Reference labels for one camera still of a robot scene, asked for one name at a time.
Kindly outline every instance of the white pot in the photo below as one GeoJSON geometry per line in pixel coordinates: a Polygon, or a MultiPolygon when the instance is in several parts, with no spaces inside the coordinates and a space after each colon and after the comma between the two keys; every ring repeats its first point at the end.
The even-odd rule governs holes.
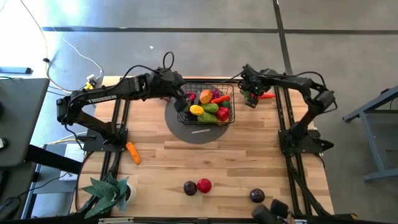
{"type": "Polygon", "coordinates": [[[137,197],[137,189],[134,185],[130,185],[129,183],[127,183],[127,186],[130,188],[130,197],[126,200],[126,203],[132,205],[137,197]]]}

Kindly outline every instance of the green plant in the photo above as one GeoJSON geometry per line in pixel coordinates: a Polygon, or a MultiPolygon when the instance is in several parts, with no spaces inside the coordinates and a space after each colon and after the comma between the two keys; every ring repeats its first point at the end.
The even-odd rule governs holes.
{"type": "Polygon", "coordinates": [[[98,197],[97,204],[87,212],[85,218],[92,217],[101,212],[106,212],[117,206],[120,211],[126,211],[126,192],[127,192],[127,178],[117,181],[108,176],[106,181],[91,179],[92,186],[83,187],[82,189],[89,194],[98,197]]]}

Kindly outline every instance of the yellow bell pepper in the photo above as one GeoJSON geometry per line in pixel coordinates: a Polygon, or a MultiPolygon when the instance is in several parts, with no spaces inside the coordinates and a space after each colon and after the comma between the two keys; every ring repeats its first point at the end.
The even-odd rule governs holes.
{"type": "Polygon", "coordinates": [[[198,105],[192,105],[191,107],[189,107],[189,111],[191,111],[192,114],[198,115],[198,116],[202,115],[205,112],[205,110],[201,106],[198,106],[198,105]]]}

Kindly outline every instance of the white cable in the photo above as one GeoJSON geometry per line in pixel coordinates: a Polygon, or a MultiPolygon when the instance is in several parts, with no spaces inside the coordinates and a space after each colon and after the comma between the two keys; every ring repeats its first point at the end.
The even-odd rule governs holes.
{"type": "Polygon", "coordinates": [[[92,61],[92,62],[99,68],[99,76],[96,77],[97,79],[101,78],[101,77],[104,75],[104,70],[102,69],[102,67],[101,67],[100,65],[98,65],[98,63],[96,63],[93,59],[91,59],[91,58],[89,58],[89,57],[86,57],[86,56],[82,55],[82,54],[76,49],[76,47],[73,46],[71,43],[69,43],[67,40],[65,40],[65,38],[62,37],[62,35],[60,35],[60,37],[61,37],[61,39],[62,39],[63,41],[65,41],[65,43],[67,43],[69,46],[71,46],[73,49],[75,49],[75,51],[76,51],[76,53],[77,53],[78,55],[80,55],[81,57],[83,57],[83,58],[85,58],[85,59],[87,59],[87,60],[89,60],[89,61],[92,61]]]}
{"type": "MultiPolygon", "coordinates": [[[[48,50],[48,48],[47,48],[47,40],[46,40],[46,38],[45,38],[45,36],[44,36],[44,33],[43,33],[43,31],[42,31],[42,28],[40,27],[39,23],[36,21],[35,17],[32,15],[32,13],[29,11],[29,9],[27,8],[27,6],[24,4],[24,2],[23,2],[22,0],[19,0],[19,1],[20,1],[20,2],[22,3],[22,5],[25,7],[26,11],[29,13],[29,15],[31,16],[31,18],[33,19],[33,21],[36,23],[37,27],[39,28],[39,30],[40,30],[40,32],[41,32],[41,34],[42,34],[42,36],[43,36],[43,40],[44,40],[44,45],[45,45],[45,58],[48,58],[48,57],[49,57],[49,50],[48,50]]],[[[80,55],[81,57],[83,57],[83,58],[85,58],[85,59],[87,59],[87,60],[92,61],[92,62],[99,68],[99,76],[96,77],[97,79],[99,79],[99,78],[101,78],[102,76],[104,76],[104,70],[102,69],[102,67],[101,67],[100,65],[98,65],[98,63],[96,63],[93,59],[88,58],[88,57],[82,55],[81,53],[79,53],[79,51],[76,49],[76,47],[74,47],[71,43],[69,43],[67,40],[65,40],[65,39],[62,37],[62,35],[60,35],[60,37],[62,38],[63,41],[65,41],[65,43],[67,43],[69,46],[71,46],[73,49],[75,49],[75,51],[77,52],[78,55],[80,55]]],[[[48,69],[48,66],[47,66],[47,62],[45,63],[45,75],[47,76],[47,78],[52,82],[52,84],[53,84],[57,89],[62,90],[62,91],[64,91],[65,93],[71,93],[71,92],[72,92],[72,90],[66,90],[66,89],[64,89],[64,88],[62,88],[62,87],[60,87],[60,86],[58,86],[58,85],[50,78],[49,69],[48,69]]]]}
{"type": "MultiPolygon", "coordinates": [[[[76,135],[77,136],[79,136],[79,135],[81,135],[81,134],[86,134],[87,132],[81,132],[81,133],[77,133],[76,135]]],[[[55,142],[50,142],[50,143],[48,143],[48,144],[58,144],[58,143],[60,143],[60,142],[66,142],[66,141],[76,141],[76,139],[67,139],[67,138],[70,138],[70,137],[75,137],[73,134],[71,134],[71,135],[69,135],[69,136],[67,136],[67,137],[64,137],[64,138],[61,138],[61,139],[59,139],[58,141],[55,141],[55,142]]]]}
{"type": "MultiPolygon", "coordinates": [[[[81,135],[81,134],[87,134],[87,132],[85,131],[85,132],[82,132],[82,133],[77,133],[76,135],[78,136],[78,135],[81,135]]],[[[69,135],[69,136],[67,136],[67,137],[64,137],[64,138],[61,138],[61,139],[59,139],[59,141],[62,141],[62,140],[64,140],[64,139],[67,139],[67,138],[70,138],[70,137],[74,137],[74,135],[69,135]]]]}
{"type": "Polygon", "coordinates": [[[7,0],[4,0],[2,2],[2,6],[1,6],[1,9],[0,9],[0,12],[2,11],[2,9],[4,9],[4,6],[6,6],[6,3],[7,3],[7,0]]]}
{"type": "MultiPolygon", "coordinates": [[[[29,11],[29,9],[26,7],[25,3],[24,3],[22,0],[19,0],[19,1],[20,1],[20,2],[22,3],[22,5],[25,7],[26,11],[29,13],[29,15],[31,16],[31,18],[33,19],[33,21],[35,21],[37,27],[39,28],[40,32],[42,33],[43,40],[44,40],[44,45],[45,45],[45,58],[48,58],[48,57],[49,57],[49,50],[48,50],[48,48],[47,48],[47,40],[45,39],[44,33],[43,33],[42,29],[40,28],[39,23],[36,21],[35,17],[33,17],[32,13],[31,13],[31,12],[29,11]]],[[[58,85],[50,78],[49,73],[48,73],[48,68],[47,68],[47,62],[45,63],[45,75],[46,75],[47,78],[52,82],[52,84],[55,85],[55,87],[57,87],[59,90],[62,90],[62,91],[64,91],[65,93],[71,93],[71,92],[72,92],[72,90],[66,90],[66,89],[64,89],[64,88],[62,88],[62,87],[60,87],[60,86],[58,86],[58,85]]]]}

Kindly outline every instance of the red tomato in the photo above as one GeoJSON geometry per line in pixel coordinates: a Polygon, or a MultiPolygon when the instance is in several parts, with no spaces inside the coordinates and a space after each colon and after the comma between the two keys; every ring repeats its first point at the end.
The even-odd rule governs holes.
{"type": "Polygon", "coordinates": [[[197,186],[200,192],[207,193],[211,189],[211,182],[208,179],[200,179],[197,186]]]}

